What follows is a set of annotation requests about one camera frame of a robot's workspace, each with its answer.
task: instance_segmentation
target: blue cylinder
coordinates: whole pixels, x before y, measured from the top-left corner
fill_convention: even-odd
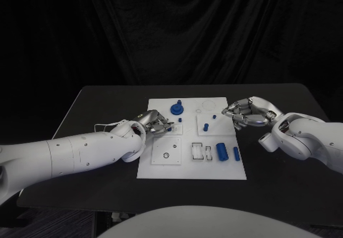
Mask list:
[[[218,143],[217,144],[217,151],[218,151],[220,160],[227,161],[230,159],[230,156],[228,156],[225,143]]]
[[[184,113],[184,106],[181,100],[178,103],[171,107],[171,112],[173,115],[181,115]]]
[[[234,147],[234,153],[235,153],[235,159],[237,161],[240,161],[241,157],[240,157],[238,147]]]
[[[210,130],[210,124],[205,123],[205,126],[204,126],[204,131],[208,131]]]

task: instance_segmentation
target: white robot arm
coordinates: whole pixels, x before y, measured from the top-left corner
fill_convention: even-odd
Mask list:
[[[237,101],[222,114],[233,118],[237,130],[248,125],[273,127],[259,140],[269,152],[282,148],[299,160],[316,158],[343,174],[343,123],[328,123],[300,113],[284,114],[260,97]]]
[[[112,132],[94,132],[0,146],[0,205],[28,186],[51,178],[135,161],[146,149],[148,133],[163,133],[173,122],[150,110],[123,120]]]

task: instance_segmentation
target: floor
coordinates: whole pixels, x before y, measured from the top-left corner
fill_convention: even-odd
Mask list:
[[[93,238],[94,212],[32,208],[21,218],[29,219],[31,224],[25,228],[0,228],[0,238]],[[323,238],[343,238],[343,230],[292,224]]]

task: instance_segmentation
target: table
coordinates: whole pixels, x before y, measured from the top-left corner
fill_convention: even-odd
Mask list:
[[[87,86],[55,138],[93,132],[97,123],[133,119],[150,98],[260,96],[287,112],[329,121],[302,84]],[[139,160],[44,181],[24,190],[19,206],[143,213],[179,205],[234,208],[287,222],[343,225],[343,175],[316,159],[300,161],[259,143],[269,127],[238,131],[248,180],[136,179]]]

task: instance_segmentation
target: black curtain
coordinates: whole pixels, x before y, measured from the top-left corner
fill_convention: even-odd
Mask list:
[[[2,1],[0,142],[24,121],[21,140],[48,139],[100,84],[299,82],[342,120],[342,12],[342,0]]]

